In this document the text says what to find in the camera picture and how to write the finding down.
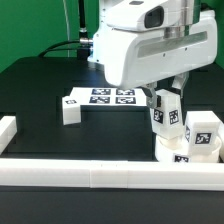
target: green wall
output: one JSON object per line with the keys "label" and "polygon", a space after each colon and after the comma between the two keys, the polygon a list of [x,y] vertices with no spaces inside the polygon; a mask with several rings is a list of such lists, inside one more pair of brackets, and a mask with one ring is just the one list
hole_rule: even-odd
{"label": "green wall", "polygon": [[[77,2],[78,0],[67,0],[73,39],[78,38],[79,30]],[[204,2],[216,9],[219,28],[217,62],[224,67],[224,1]],[[85,4],[87,27],[92,36],[98,27],[98,0],[85,0]],[[0,72],[18,58],[36,56],[48,46],[66,39],[62,0],[0,0]]]}

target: stacked blocks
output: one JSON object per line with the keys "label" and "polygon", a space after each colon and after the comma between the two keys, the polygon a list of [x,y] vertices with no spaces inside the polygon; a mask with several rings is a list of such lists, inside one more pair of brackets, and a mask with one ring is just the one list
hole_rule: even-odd
{"label": "stacked blocks", "polygon": [[212,111],[187,113],[183,147],[188,154],[209,155],[216,149],[215,140],[220,125],[219,118]]}
{"label": "stacked blocks", "polygon": [[74,97],[66,96],[62,98],[63,124],[75,124],[81,122],[80,104]]}
{"label": "stacked blocks", "polygon": [[152,130],[157,134],[158,161],[218,162],[222,145],[218,137],[219,118],[212,111],[191,111],[183,127],[180,96],[167,90],[156,94],[161,96],[161,106],[150,109],[150,113]]}
{"label": "stacked blocks", "polygon": [[180,96],[167,90],[156,92],[161,96],[161,107],[150,109],[152,130],[165,139],[183,134]]}
{"label": "stacked blocks", "polygon": [[187,113],[184,134],[173,139],[156,137],[156,158],[160,162],[217,163],[222,146],[217,136],[219,118],[212,111]]}
{"label": "stacked blocks", "polygon": [[17,132],[16,117],[5,116],[0,121],[0,154]]}

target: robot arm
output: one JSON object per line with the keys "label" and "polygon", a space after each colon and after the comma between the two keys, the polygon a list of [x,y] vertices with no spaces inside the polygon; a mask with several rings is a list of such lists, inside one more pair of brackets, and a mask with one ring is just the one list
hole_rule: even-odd
{"label": "robot arm", "polygon": [[217,54],[215,13],[200,13],[197,0],[125,0],[107,12],[106,22],[112,29],[106,36],[105,77],[121,89],[183,76]]}

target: white foam block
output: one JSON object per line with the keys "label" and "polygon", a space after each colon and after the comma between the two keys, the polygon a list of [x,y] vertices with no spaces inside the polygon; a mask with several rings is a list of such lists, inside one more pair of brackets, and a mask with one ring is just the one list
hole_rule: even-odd
{"label": "white foam block", "polygon": [[223,164],[129,163],[128,188],[223,190]]}
{"label": "white foam block", "polygon": [[4,116],[0,121],[0,154],[17,132],[16,117]]}
{"label": "white foam block", "polygon": [[180,96],[167,90],[156,92],[161,96],[161,107],[150,109],[152,130],[166,139],[183,134]]}
{"label": "white foam block", "polygon": [[62,98],[63,124],[75,124],[81,122],[80,104],[74,97],[66,96]]}
{"label": "white foam block", "polygon": [[221,122],[220,126],[219,126],[219,130],[218,130],[218,135],[222,141],[222,147],[220,149],[220,157],[222,160],[224,160],[224,124],[223,122]]}
{"label": "white foam block", "polygon": [[189,111],[185,122],[183,147],[189,155],[208,155],[216,147],[221,121],[212,111]]}
{"label": "white foam block", "polygon": [[90,170],[92,188],[127,188],[127,161],[93,161]]}
{"label": "white foam block", "polygon": [[1,159],[0,183],[8,186],[90,187],[91,161]]}

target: black tabletop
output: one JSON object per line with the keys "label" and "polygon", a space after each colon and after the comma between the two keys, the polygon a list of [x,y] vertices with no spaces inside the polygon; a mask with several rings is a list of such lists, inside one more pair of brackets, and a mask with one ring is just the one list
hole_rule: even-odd
{"label": "black tabletop", "polygon": [[[159,82],[168,88],[171,80]],[[223,120],[224,70],[191,72],[183,114],[213,110]],[[0,116],[18,133],[1,158],[154,160],[146,107],[82,107],[80,125],[62,125],[61,99],[73,87],[109,87],[101,71],[73,58],[23,58],[0,74]],[[223,223],[224,193],[0,187],[0,223]]]}

